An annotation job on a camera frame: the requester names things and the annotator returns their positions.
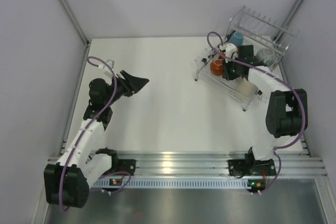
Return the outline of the beige tumbler cup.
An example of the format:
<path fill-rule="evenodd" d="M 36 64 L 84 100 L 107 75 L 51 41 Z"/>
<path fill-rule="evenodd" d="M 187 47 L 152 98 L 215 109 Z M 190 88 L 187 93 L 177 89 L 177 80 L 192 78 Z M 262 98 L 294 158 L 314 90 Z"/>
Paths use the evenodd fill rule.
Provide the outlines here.
<path fill-rule="evenodd" d="M 256 90 L 257 87 L 254 84 L 249 82 L 247 79 L 242 78 L 235 88 L 235 97 L 238 99 L 248 99 L 256 92 Z"/>

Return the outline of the grey ceramic mug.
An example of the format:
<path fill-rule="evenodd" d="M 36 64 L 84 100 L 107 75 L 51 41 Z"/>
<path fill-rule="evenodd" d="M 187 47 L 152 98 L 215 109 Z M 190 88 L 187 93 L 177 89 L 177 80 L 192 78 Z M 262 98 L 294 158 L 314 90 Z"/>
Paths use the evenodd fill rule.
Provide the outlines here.
<path fill-rule="evenodd" d="M 276 61 L 276 54 L 272 49 L 263 48 L 258 50 L 256 58 L 262 61 L 266 66 L 270 67 Z"/>

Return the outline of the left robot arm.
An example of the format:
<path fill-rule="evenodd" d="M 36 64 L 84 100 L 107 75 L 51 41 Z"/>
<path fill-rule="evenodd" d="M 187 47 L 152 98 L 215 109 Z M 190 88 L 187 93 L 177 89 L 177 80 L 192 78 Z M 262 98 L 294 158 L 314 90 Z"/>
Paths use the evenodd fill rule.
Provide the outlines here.
<path fill-rule="evenodd" d="M 105 175 L 128 175 L 120 170 L 118 153 L 102 148 L 103 135 L 111 121 L 111 106 L 121 97 L 131 97 L 149 83 L 122 70 L 110 84 L 96 78 L 89 83 L 89 103 L 80 128 L 64 154 L 44 169 L 46 201 L 66 211 L 82 208 L 94 183 Z"/>

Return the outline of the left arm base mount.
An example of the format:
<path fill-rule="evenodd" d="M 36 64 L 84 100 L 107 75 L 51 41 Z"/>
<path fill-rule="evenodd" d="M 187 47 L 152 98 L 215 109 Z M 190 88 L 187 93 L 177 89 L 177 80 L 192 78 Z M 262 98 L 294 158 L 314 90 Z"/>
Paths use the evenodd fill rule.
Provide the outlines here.
<path fill-rule="evenodd" d="M 113 166 L 113 172 L 127 172 L 131 176 L 134 175 L 136 170 L 136 160 L 135 159 L 119 159 Z"/>

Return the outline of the blue ceramic mug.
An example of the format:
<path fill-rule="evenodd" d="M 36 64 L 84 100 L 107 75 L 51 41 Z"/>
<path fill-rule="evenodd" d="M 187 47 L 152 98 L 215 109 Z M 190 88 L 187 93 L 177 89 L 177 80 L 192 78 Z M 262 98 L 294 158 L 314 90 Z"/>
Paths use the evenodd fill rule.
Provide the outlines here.
<path fill-rule="evenodd" d="M 227 36 L 228 42 L 234 44 L 236 47 L 240 47 L 244 42 L 244 35 L 238 31 L 232 31 Z"/>

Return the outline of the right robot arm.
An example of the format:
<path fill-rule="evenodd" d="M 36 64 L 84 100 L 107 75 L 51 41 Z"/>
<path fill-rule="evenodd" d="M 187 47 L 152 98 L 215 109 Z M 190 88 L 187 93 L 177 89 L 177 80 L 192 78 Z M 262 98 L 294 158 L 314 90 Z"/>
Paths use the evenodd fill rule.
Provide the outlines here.
<path fill-rule="evenodd" d="M 232 53 L 225 51 L 222 65 L 224 79 L 241 77 L 255 85 L 268 101 L 265 124 L 269 139 L 251 147 L 244 159 L 229 160 L 229 173 L 236 178 L 246 175 L 274 176 L 275 151 L 293 146 L 308 127 L 307 93 L 274 76 L 254 56 L 252 45 L 239 46 Z"/>

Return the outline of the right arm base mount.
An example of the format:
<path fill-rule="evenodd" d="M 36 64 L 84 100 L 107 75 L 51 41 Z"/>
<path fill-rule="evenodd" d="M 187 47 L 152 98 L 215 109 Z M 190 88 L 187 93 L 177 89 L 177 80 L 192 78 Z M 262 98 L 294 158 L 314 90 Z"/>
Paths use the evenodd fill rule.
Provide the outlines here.
<path fill-rule="evenodd" d="M 228 160 L 229 175 L 237 179 L 248 175 L 249 168 L 244 159 L 230 159 Z"/>

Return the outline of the black and red bowl cup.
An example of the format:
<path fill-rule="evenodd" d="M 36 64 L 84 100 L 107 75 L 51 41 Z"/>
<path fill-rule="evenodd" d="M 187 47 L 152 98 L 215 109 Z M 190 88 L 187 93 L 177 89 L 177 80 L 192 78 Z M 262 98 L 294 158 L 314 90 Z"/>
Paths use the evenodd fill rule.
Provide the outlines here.
<path fill-rule="evenodd" d="M 223 60 L 215 59 L 210 64 L 211 73 L 215 76 L 221 76 L 223 74 Z"/>

